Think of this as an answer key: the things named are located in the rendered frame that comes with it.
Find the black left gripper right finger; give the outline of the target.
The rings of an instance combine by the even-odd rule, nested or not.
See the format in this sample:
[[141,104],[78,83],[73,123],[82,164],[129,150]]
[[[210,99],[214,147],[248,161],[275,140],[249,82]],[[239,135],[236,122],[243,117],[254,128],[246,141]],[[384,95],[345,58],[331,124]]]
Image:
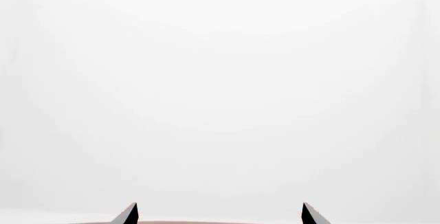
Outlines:
[[331,224],[319,211],[306,202],[302,205],[301,219],[302,224]]

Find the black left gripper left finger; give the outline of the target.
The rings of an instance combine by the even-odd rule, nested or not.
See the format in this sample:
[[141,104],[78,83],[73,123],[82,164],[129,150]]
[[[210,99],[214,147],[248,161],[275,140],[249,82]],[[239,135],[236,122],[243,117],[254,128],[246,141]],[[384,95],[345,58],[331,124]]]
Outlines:
[[132,203],[112,221],[110,221],[110,224],[138,224],[138,219],[138,205],[137,203]]

